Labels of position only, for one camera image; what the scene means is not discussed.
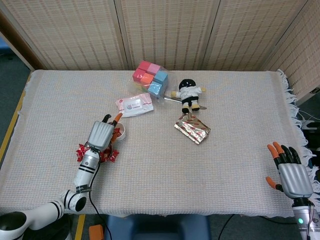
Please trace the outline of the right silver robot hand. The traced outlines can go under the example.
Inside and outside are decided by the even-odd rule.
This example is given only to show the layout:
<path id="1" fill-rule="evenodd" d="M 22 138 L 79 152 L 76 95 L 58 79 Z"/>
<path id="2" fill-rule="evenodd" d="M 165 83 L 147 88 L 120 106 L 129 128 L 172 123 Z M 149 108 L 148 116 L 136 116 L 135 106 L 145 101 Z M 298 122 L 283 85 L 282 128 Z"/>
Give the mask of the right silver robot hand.
<path id="1" fill-rule="evenodd" d="M 293 147 L 286 147 L 274 141 L 267 145 L 276 166 L 280 183 L 269 176 L 267 184 L 275 190 L 283 192 L 290 199 L 310 198 L 313 187 L 306 167 L 301 163 L 298 152 Z"/>

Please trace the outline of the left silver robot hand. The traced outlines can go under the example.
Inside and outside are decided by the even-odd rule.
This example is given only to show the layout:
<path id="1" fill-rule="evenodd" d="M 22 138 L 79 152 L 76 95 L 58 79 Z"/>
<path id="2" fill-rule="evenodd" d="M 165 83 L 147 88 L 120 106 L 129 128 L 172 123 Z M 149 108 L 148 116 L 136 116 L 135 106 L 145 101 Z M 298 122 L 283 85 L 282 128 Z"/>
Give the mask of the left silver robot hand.
<path id="1" fill-rule="evenodd" d="M 112 116 L 107 114 L 102 121 L 95 121 L 89 134 L 87 145 L 100 152 L 112 145 L 119 135 L 115 132 L 115 129 L 122 115 L 120 112 L 112 121 L 109 121 Z"/>

